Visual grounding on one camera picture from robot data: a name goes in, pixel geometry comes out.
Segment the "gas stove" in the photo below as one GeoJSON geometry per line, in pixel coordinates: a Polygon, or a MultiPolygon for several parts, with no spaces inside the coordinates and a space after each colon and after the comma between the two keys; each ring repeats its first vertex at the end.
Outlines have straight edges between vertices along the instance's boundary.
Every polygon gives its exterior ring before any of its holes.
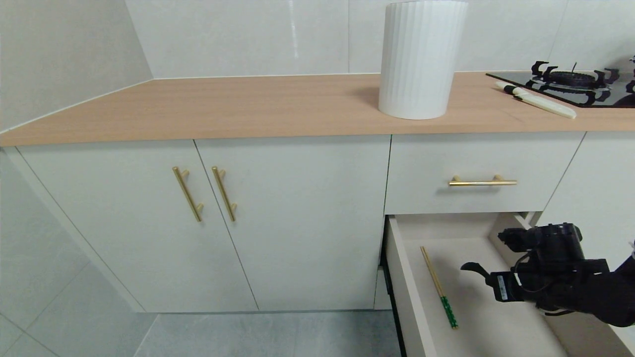
{"type": "Polygon", "coordinates": [[[531,72],[494,72],[488,76],[586,108],[635,108],[635,70],[555,71],[557,66],[537,61],[531,72]]]}

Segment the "robotic hand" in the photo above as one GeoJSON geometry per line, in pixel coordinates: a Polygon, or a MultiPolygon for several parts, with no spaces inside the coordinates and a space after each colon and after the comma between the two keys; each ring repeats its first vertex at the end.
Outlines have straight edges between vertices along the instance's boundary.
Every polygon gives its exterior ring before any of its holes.
{"type": "Polygon", "coordinates": [[[534,302],[547,316],[577,311],[617,327],[635,325],[635,252],[611,272],[606,259],[584,259],[582,235],[571,223],[510,228],[498,238],[525,252],[510,271],[490,274],[474,262],[461,267],[485,277],[497,301],[534,302]]]}

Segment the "floor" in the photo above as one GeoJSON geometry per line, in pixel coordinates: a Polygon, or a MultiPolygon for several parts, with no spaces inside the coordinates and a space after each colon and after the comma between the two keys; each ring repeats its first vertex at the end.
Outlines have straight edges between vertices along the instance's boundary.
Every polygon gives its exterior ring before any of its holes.
{"type": "Polygon", "coordinates": [[[135,357],[399,357],[392,311],[160,314],[135,357]]]}

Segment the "sticker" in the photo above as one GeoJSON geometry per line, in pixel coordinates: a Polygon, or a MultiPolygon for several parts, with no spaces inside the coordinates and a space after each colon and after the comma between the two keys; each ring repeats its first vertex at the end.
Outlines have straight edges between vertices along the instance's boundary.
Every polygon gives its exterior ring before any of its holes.
{"type": "Polygon", "coordinates": [[[498,289],[500,290],[500,297],[503,300],[507,300],[507,289],[505,289],[505,280],[502,275],[498,276],[498,289]]]}

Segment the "gold drawer handle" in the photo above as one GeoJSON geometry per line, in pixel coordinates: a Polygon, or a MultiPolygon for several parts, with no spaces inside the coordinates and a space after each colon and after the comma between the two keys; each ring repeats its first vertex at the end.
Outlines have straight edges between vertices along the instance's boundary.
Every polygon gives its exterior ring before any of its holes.
{"type": "Polygon", "coordinates": [[[448,186],[514,186],[518,185],[516,180],[504,180],[500,175],[494,175],[492,181],[461,181],[458,175],[452,177],[452,181],[448,182],[448,186]]]}
{"type": "Polygon", "coordinates": [[[190,190],[187,189],[185,185],[185,180],[187,180],[187,176],[189,176],[190,171],[185,170],[181,172],[178,169],[178,166],[174,166],[172,168],[174,175],[177,177],[177,181],[179,186],[181,186],[181,190],[183,190],[183,194],[185,195],[185,199],[187,200],[187,204],[190,205],[192,212],[194,213],[194,218],[196,218],[196,222],[201,222],[203,219],[201,218],[201,211],[203,210],[203,204],[199,203],[198,205],[194,205],[194,200],[192,199],[192,195],[190,195],[190,190]]]}
{"type": "Polygon", "coordinates": [[[214,178],[216,179],[216,183],[218,184],[218,188],[220,189],[220,195],[223,196],[223,201],[225,201],[225,207],[227,207],[227,211],[229,212],[229,219],[232,222],[236,221],[236,216],[234,215],[234,211],[236,210],[237,204],[229,203],[229,198],[227,198],[227,192],[225,191],[225,185],[223,185],[223,178],[225,177],[225,170],[218,170],[216,166],[211,168],[211,171],[214,173],[214,178]]]}

